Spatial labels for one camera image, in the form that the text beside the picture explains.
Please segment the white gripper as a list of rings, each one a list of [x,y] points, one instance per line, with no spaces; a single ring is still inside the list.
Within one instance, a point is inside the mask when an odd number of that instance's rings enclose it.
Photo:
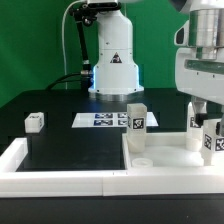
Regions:
[[[179,48],[175,60],[175,83],[179,91],[192,95],[194,121],[198,126],[208,118],[207,101],[222,105],[216,134],[224,136],[224,48],[218,49],[216,60],[199,60],[194,49]]]

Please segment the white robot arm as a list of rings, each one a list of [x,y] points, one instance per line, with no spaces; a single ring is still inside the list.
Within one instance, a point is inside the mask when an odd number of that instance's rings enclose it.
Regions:
[[[143,88],[133,61],[133,27],[121,11],[132,0],[87,0],[96,14],[99,28],[99,60],[94,67],[90,93],[106,99],[128,96]],[[195,122],[207,118],[204,109],[211,101],[222,106],[217,133],[224,136],[224,0],[169,0],[188,16],[175,33],[177,89],[191,96]]]

